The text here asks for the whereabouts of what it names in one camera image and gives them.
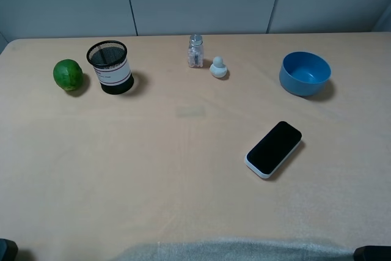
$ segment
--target smartphone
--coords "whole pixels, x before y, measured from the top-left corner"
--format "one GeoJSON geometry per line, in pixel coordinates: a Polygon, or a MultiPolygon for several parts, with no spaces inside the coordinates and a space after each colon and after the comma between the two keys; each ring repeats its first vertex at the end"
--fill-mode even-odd
{"type": "Polygon", "coordinates": [[[14,241],[0,238],[0,261],[14,261],[18,254],[18,246],[14,241]]]}
{"type": "Polygon", "coordinates": [[[246,164],[261,178],[269,178],[292,154],[301,133],[287,122],[279,122],[247,155],[246,164]]]}

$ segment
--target white label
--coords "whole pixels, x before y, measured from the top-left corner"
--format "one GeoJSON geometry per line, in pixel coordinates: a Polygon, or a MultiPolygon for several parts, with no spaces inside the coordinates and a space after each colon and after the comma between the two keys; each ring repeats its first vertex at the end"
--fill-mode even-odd
{"type": "Polygon", "coordinates": [[[99,81],[107,86],[121,85],[130,77],[131,73],[128,59],[125,59],[124,62],[117,65],[116,67],[93,68],[95,69],[95,73],[97,73],[99,81]]]}

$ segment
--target black mesh pen holder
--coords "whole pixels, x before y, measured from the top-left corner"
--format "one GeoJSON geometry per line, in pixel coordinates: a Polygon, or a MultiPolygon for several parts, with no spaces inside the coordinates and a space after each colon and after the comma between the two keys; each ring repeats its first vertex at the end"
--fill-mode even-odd
{"type": "Polygon", "coordinates": [[[134,79],[127,54],[126,46],[118,41],[103,41],[88,50],[87,60],[106,93],[122,94],[132,88],[134,79]]]}

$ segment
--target gray cloth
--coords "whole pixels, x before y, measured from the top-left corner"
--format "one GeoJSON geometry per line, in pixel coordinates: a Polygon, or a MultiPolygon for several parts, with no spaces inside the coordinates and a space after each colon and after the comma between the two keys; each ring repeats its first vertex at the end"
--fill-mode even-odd
{"type": "Polygon", "coordinates": [[[353,261],[353,252],[313,243],[225,239],[156,243],[128,249],[115,261],[353,261]]]}

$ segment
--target black phone screen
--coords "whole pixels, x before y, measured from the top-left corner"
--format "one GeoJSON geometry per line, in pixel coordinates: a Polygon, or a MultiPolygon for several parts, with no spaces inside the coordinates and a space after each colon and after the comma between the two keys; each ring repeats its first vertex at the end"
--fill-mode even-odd
{"type": "Polygon", "coordinates": [[[279,122],[247,154],[247,160],[263,174],[270,174],[300,140],[297,129],[287,122],[279,122]]]}

